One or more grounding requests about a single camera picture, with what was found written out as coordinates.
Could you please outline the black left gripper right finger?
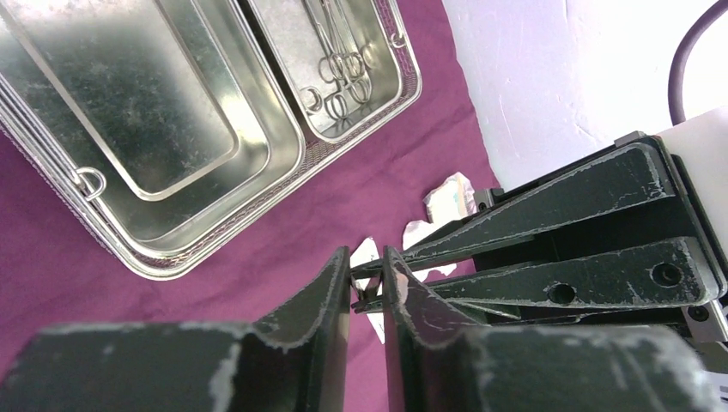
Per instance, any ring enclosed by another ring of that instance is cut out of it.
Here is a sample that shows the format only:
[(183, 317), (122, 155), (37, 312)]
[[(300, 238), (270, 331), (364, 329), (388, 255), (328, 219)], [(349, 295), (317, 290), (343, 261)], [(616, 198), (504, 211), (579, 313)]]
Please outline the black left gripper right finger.
[(489, 326), (416, 279), (386, 247), (392, 411), (720, 411), (698, 354), (662, 327)]

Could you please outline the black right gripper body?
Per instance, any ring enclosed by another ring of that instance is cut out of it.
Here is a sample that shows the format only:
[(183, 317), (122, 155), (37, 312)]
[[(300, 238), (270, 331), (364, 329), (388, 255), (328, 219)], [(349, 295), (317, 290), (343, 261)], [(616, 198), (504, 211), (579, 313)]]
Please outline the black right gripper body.
[(727, 338), (727, 260), (687, 169), (657, 136), (636, 135), (511, 191), (494, 192), (507, 245), (478, 270), (547, 268), (556, 311), (599, 307), (626, 322), (650, 307), (695, 339)]

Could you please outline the green suture packet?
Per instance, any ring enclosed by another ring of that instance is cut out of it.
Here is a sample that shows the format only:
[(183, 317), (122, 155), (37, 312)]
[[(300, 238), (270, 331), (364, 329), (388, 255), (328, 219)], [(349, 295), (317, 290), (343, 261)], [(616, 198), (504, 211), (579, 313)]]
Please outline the green suture packet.
[[(361, 272), (362, 278), (355, 279), (355, 288), (358, 291), (366, 291), (369, 282), (374, 275), (369, 264), (380, 260), (379, 249), (372, 237), (365, 238), (357, 246), (350, 258), (350, 265), (356, 273)], [(381, 344), (385, 343), (385, 320), (381, 312), (369, 313), (367, 318)]]

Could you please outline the white gauze packet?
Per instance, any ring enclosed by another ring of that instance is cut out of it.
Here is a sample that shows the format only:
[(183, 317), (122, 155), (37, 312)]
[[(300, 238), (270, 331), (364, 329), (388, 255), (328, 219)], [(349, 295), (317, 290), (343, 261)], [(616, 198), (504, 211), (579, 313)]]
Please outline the white gauze packet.
[[(403, 232), (403, 248), (405, 251), (418, 250), (423, 247), (430, 246), (436, 240), (444, 238), (447, 234), (453, 232), (460, 226), (458, 221), (449, 221), (441, 223), (432, 223), (422, 220), (409, 222)], [(452, 264), (441, 264), (421, 270), (414, 270), (413, 275), (420, 282), (426, 280), (433, 280), (432, 274), (434, 272), (440, 273), (441, 275), (448, 277), (450, 276), (457, 265)]]

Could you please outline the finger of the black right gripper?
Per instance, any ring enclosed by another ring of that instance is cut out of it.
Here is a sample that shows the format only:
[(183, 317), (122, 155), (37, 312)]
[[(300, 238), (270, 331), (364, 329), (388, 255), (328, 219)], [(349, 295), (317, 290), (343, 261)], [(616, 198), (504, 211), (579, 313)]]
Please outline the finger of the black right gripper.
[(719, 283), (698, 240), (676, 237), (548, 263), (528, 262), (423, 287), (426, 312), (480, 304), (505, 317), (544, 318), (705, 304)]
[(674, 238), (640, 235), (636, 213), (677, 194), (674, 162), (659, 142), (633, 142), (570, 167), (460, 221), (430, 246), (393, 252), (412, 270), (463, 260), (477, 270), (591, 256)]

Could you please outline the steel two-compartment tray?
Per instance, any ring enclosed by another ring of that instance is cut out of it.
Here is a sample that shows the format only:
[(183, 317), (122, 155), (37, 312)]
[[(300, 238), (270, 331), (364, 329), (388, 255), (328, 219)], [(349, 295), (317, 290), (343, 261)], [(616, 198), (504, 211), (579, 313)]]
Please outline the steel two-compartment tray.
[(340, 1), (372, 95), (335, 121), (304, 1), (4, 1), (1, 125), (129, 270), (183, 276), (393, 120), (422, 77), (394, 1)]

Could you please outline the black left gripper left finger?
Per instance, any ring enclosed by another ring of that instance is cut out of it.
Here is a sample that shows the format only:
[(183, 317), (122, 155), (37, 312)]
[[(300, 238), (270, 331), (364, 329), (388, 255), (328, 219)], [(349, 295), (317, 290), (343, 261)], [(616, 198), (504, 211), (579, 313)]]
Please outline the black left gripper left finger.
[(347, 247), (253, 323), (59, 324), (1, 383), (4, 411), (340, 411), (349, 340)]

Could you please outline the white gauze pad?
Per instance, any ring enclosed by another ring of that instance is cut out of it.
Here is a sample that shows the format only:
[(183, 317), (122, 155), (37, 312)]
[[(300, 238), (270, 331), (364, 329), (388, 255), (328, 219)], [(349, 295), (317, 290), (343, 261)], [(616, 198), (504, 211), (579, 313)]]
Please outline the white gauze pad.
[(428, 220), (445, 224), (476, 213), (474, 195), (470, 180), (461, 172), (454, 173), (424, 197)]

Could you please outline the steel forceps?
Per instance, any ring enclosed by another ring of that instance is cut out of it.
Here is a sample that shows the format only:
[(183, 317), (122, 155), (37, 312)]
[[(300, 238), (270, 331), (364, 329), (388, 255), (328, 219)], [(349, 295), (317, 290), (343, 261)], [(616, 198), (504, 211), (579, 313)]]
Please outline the steel forceps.
[(379, 295), (382, 283), (383, 260), (375, 259), (370, 263), (360, 264), (351, 270), (351, 286), (357, 301), (351, 305), (354, 313), (382, 313), (383, 298)]

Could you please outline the maroon cloth wrap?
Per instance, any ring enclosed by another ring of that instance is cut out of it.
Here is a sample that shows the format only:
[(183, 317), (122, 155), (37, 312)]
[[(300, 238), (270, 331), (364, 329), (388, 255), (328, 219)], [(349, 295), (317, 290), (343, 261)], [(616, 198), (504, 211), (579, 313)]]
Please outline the maroon cloth wrap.
[(181, 277), (129, 270), (4, 133), (1, 374), (54, 324), (246, 322), (310, 282), (341, 246), (399, 246), (422, 199), (463, 172), (494, 175), (440, 1), (394, 1), (422, 77), (419, 97)]

